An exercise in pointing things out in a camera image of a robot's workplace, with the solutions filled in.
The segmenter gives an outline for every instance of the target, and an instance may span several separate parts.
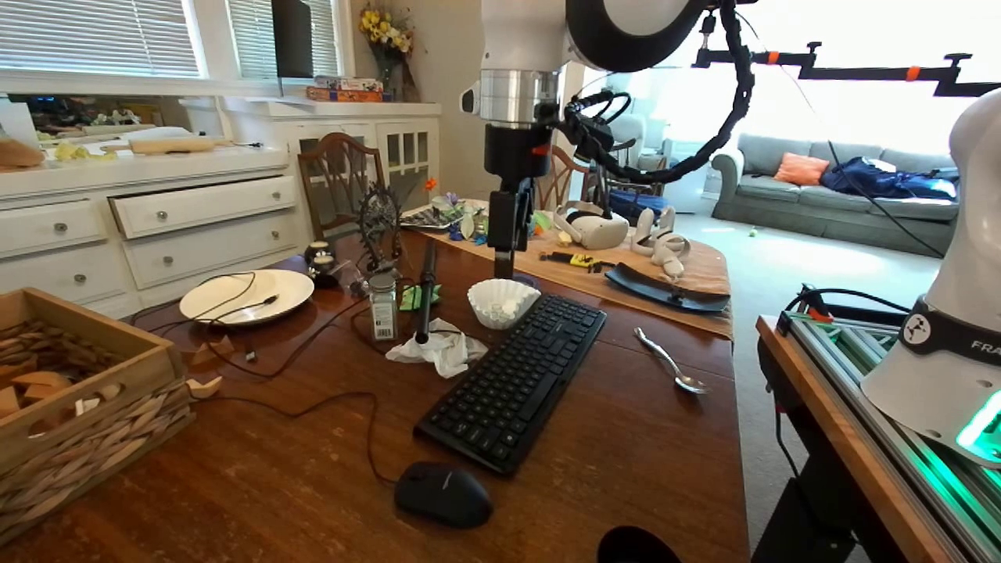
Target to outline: flower vase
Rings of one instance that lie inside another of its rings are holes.
[[[380,64],[383,99],[404,99],[404,62],[388,59]]]

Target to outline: cabinet drawer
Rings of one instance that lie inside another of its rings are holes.
[[[93,210],[93,199],[0,210],[0,259],[102,237],[107,228]]]
[[[194,191],[116,196],[112,210],[126,237],[151,237],[241,214],[259,214],[295,206],[291,179],[213,183]]]
[[[0,262],[0,291],[42,287],[76,304],[131,291],[126,259],[110,245]]]
[[[295,251],[295,211],[140,237],[131,239],[126,253],[137,287],[156,287],[285,251]]]

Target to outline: couch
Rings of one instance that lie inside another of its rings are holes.
[[[723,180],[713,214],[909,253],[949,251],[958,221],[958,199],[874,196],[891,214],[889,220],[870,196],[831,191],[822,183],[780,180],[776,171],[786,153],[818,156],[825,161],[848,161],[859,156],[891,161],[900,171],[958,174],[952,156],[906,153],[876,144],[742,134],[735,146],[727,146],[713,156],[713,169]]]

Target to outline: napkin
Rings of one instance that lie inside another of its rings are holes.
[[[477,336],[466,336],[456,325],[443,318],[428,322],[428,342],[418,344],[415,333],[385,352],[392,362],[436,362],[440,377],[454,377],[482,358],[488,346]]]

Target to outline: yellow flowers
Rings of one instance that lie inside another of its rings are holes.
[[[388,8],[366,5],[360,12],[360,24],[362,38],[380,49],[392,49],[397,56],[408,56],[414,49],[410,32],[397,24]]]

